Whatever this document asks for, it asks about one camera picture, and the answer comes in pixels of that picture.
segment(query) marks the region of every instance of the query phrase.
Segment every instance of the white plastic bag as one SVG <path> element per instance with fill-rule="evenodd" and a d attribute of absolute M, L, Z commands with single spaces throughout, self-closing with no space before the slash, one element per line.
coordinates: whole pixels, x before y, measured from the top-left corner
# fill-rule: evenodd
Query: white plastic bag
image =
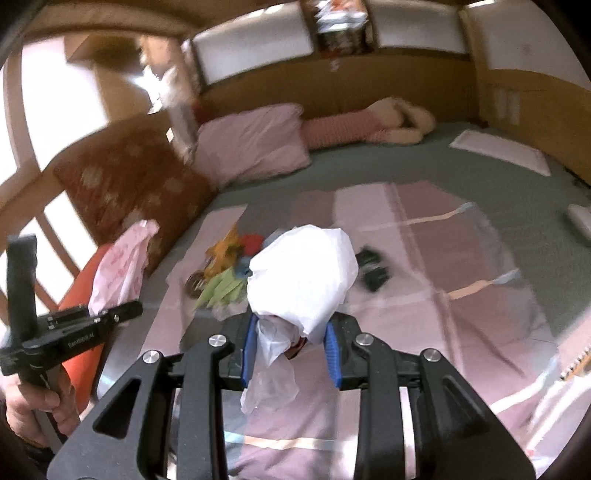
<path fill-rule="evenodd" d="M 326 323 L 359 271 L 347 234 L 314 225 L 281 235 L 253 257 L 250 269 L 246 292 L 252 311 L 287 320 L 312 343 L 324 338 Z"/>
<path fill-rule="evenodd" d="M 281 235 L 253 257 L 250 269 L 248 303 L 261 320 L 253 376 L 242 395 L 244 413 L 295 399 L 293 367 L 282 353 L 300 336 L 322 342 L 326 324 L 358 274 L 347 234 L 313 225 Z"/>
<path fill-rule="evenodd" d="M 279 317 L 263 317 L 256 323 L 258 345 L 248 388 L 242 393 L 244 413 L 255 407 L 274 409 L 291 403 L 300 389 L 293 367 L 283 355 L 300 338 L 298 327 Z"/>
<path fill-rule="evenodd" d="M 88 302 L 91 315 L 137 300 L 148 262 L 148 243 L 159 230 L 154 220 L 130 226 L 100 261 Z"/>

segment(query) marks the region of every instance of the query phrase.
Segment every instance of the wooden headboard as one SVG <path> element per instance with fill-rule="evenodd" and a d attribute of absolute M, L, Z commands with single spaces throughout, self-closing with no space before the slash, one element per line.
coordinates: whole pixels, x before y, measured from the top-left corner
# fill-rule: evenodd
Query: wooden headboard
<path fill-rule="evenodd" d="M 478 117 L 470 57 L 416 48 L 282 61 L 221 80 L 201 98 L 214 116 L 295 102 L 304 107 L 307 119 L 360 110 L 387 96 L 423 106 L 440 122 Z"/>
<path fill-rule="evenodd" d="M 106 128 L 78 140 L 78 142 L 58 153 L 45 170 L 40 172 L 35 179 L 0 207 L 0 254 L 6 250 L 9 235 L 18 235 L 31 220 L 36 219 L 60 261 L 75 278 L 79 273 L 79 269 L 44 213 L 45 207 L 64 191 L 53 171 L 56 165 L 69 158 L 79 156 L 81 152 L 91 150 L 93 145 L 102 145 L 140 128 L 153 129 L 155 132 L 164 134 L 170 128 L 168 113 L 162 111 L 112 123 Z M 35 286 L 35 292 L 49 310 L 57 307 L 55 301 L 39 283 Z M 8 323 L 5 294 L 6 292 L 0 291 L 0 319 L 4 323 Z"/>

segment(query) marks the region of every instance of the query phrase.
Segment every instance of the window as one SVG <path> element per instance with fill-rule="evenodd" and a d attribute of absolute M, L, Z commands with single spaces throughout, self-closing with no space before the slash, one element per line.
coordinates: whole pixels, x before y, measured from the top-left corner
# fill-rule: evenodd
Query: window
<path fill-rule="evenodd" d="M 467 53 L 456 7 L 422 0 L 371 0 L 381 47 Z"/>
<path fill-rule="evenodd" d="M 70 288 L 74 277 L 57 256 L 35 219 L 31 220 L 21 232 L 22 235 L 32 233 L 37 236 L 37 280 L 58 303 Z"/>
<path fill-rule="evenodd" d="M 22 98 L 39 167 L 108 123 L 92 70 L 66 61 L 64 38 L 22 49 Z"/>
<path fill-rule="evenodd" d="M 96 252 L 96 244 L 82 225 L 66 192 L 45 207 L 45 215 L 74 263 L 79 269 L 84 268 Z"/>
<path fill-rule="evenodd" d="M 0 69 L 0 86 L 4 84 L 4 67 Z M 8 136 L 6 115 L 4 114 L 4 95 L 0 95 L 0 184 L 8 180 L 17 170 L 17 163 L 12 155 L 12 147 Z"/>
<path fill-rule="evenodd" d="M 314 51 L 299 2 L 274 5 L 194 38 L 208 84 Z"/>

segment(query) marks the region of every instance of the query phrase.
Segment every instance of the black object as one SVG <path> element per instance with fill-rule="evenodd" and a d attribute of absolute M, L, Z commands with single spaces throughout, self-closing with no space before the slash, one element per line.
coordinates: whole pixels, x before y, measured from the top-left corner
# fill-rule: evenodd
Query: black object
<path fill-rule="evenodd" d="M 237 315 L 184 355 L 145 352 L 59 451 L 48 479 L 163 480 L 177 388 L 177 479 L 226 479 L 221 390 L 248 386 L 255 324 L 254 315 Z M 392 350 L 340 313 L 324 346 L 335 385 L 361 389 L 355 479 L 405 478 L 399 387 L 409 392 L 421 480 L 535 479 L 515 440 L 439 351 Z"/>
<path fill-rule="evenodd" d="M 376 267 L 363 274 L 363 283 L 371 293 L 377 292 L 389 279 L 386 267 Z"/>
<path fill-rule="evenodd" d="M 57 391 L 59 365 L 103 343 L 120 322 L 137 317 L 142 305 L 132 301 L 106 309 L 97 316 L 78 306 L 37 317 L 35 268 L 37 238 L 13 237 L 7 247 L 7 299 L 9 328 L 0 346 L 0 367 L 4 375 Z M 66 441 L 52 415 L 36 411 L 35 416 L 51 449 L 56 452 Z"/>
<path fill-rule="evenodd" d="M 359 268 L 365 267 L 366 265 L 378 264 L 382 261 L 382 255 L 370 247 L 365 245 L 358 254 L 355 255 Z"/>
<path fill-rule="evenodd" d="M 355 255 L 363 284 L 371 292 L 377 292 L 390 279 L 388 267 L 383 262 L 382 255 L 365 245 Z"/>

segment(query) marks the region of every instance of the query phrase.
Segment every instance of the black gripper frame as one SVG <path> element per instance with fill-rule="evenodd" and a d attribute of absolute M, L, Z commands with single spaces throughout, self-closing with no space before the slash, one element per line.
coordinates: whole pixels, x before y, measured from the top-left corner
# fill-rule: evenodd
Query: black gripper frame
<path fill-rule="evenodd" d="M 48 480 L 164 480 L 178 388 L 177 479 L 226 480 L 221 390 L 248 386 L 256 320 L 230 317 L 219 336 L 185 354 L 140 356 L 56 455 Z M 398 352 L 360 333 L 354 317 L 335 313 L 324 339 L 335 386 L 361 389 L 355 480 L 405 478 L 400 387 L 410 398 L 417 478 L 535 479 L 525 453 L 443 355 Z"/>

